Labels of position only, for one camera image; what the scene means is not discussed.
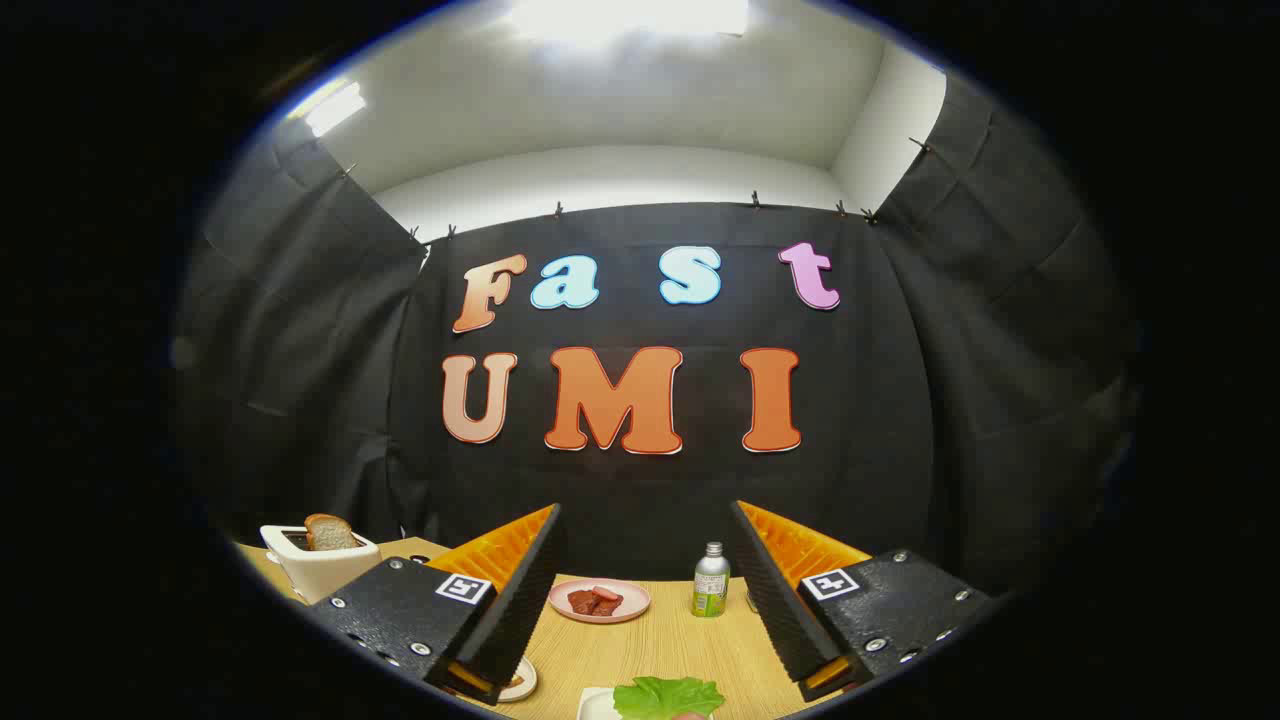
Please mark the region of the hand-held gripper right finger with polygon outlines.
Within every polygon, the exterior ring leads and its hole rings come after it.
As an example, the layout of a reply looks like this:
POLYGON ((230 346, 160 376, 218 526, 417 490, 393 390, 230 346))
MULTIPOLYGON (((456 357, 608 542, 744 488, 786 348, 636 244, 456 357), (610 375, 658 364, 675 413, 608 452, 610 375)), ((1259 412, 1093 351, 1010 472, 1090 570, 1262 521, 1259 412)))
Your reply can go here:
POLYGON ((870 555, 745 501, 732 564, 805 701, 897 673, 993 601, 911 550, 870 555))

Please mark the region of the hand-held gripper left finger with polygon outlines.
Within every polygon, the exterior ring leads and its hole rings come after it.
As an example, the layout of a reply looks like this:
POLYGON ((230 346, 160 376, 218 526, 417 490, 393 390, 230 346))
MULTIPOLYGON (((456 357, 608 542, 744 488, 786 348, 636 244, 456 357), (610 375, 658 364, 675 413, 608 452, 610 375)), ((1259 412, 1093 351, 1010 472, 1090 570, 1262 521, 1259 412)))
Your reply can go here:
POLYGON ((563 559, 561 514, 552 503, 426 562, 387 559, 308 612, 403 676, 495 705, 563 559))

